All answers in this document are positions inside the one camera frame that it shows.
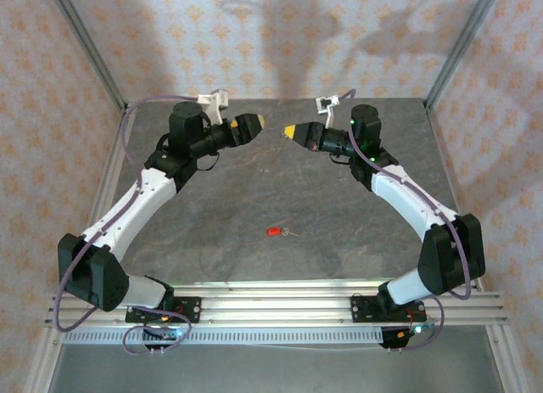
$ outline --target aluminum frame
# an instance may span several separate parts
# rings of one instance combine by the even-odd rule
[[[130,119],[129,129],[132,128],[134,118],[135,114]],[[124,158],[119,135],[120,132],[110,151],[110,159],[104,166],[103,179],[89,224],[107,212],[113,204]],[[352,323],[349,297],[354,293],[375,295],[383,281],[386,279],[201,283],[177,285],[175,294],[198,295],[203,298],[202,317],[197,328],[354,328],[359,324]],[[478,280],[473,284],[472,298],[468,301],[450,295],[440,297],[445,307],[445,325],[485,326],[504,391],[529,393],[528,381],[500,293],[485,292]],[[439,316],[434,302],[429,300],[426,306],[430,316]],[[83,301],[66,295],[60,313],[61,322],[79,318],[88,308],[89,305]],[[51,328],[51,315],[49,311],[43,324],[42,336],[24,392],[46,392],[53,378],[64,335]],[[126,328],[124,312],[95,312],[86,322],[86,328],[89,327]]]

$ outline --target white bracket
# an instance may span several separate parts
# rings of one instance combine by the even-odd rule
[[[338,95],[330,96],[329,98],[325,98],[324,96],[321,98],[316,98],[316,112],[319,115],[325,115],[328,114],[326,118],[326,126],[325,128],[330,128],[333,124],[333,109],[332,107],[339,105],[339,98]]]
[[[228,92],[218,89],[211,94],[199,94],[198,104],[205,105],[204,112],[209,116],[211,124],[222,124],[221,110],[228,107]]]

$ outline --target wallpaper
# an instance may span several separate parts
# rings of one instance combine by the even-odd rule
[[[120,116],[53,0],[0,0],[0,391],[18,392]]]
[[[543,385],[543,0],[498,0],[436,108],[463,211],[482,218],[484,283],[505,291],[532,391]]]
[[[425,97],[477,0],[73,0],[125,100]]]

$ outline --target metal bracket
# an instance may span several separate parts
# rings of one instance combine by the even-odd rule
[[[403,323],[406,320],[423,323],[426,321],[426,311],[422,302],[406,304],[388,315],[380,309],[377,296],[374,295],[353,295],[350,297],[350,305],[353,323]]]
[[[200,322],[200,311],[202,299],[200,297],[173,297],[171,303],[173,310],[187,317],[191,323]],[[144,323],[144,324],[169,324],[169,323],[184,323],[177,317],[164,317],[159,314],[153,314],[146,311],[140,311],[135,308],[126,310],[125,323]]]
[[[319,115],[327,115],[325,128],[330,128],[333,124],[333,106],[339,105],[338,95],[336,94],[329,98],[322,96],[321,98],[316,98],[315,102],[316,112]]]
[[[211,94],[199,94],[198,104],[205,106],[205,114],[210,118],[211,124],[222,124],[221,110],[228,107],[228,91],[214,90]]]

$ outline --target black mount plate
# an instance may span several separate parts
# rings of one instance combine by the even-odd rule
[[[426,311],[422,302],[412,302],[385,316],[374,295],[353,295],[350,297],[350,314],[353,323],[423,323]]]
[[[187,317],[191,323],[200,322],[200,314],[202,307],[202,299],[200,297],[173,297],[173,310]],[[160,314],[152,314],[146,311],[132,309],[131,312],[126,310],[126,323],[144,323],[153,325],[167,325],[168,323],[184,323],[177,317],[168,317],[163,321],[163,316]]]

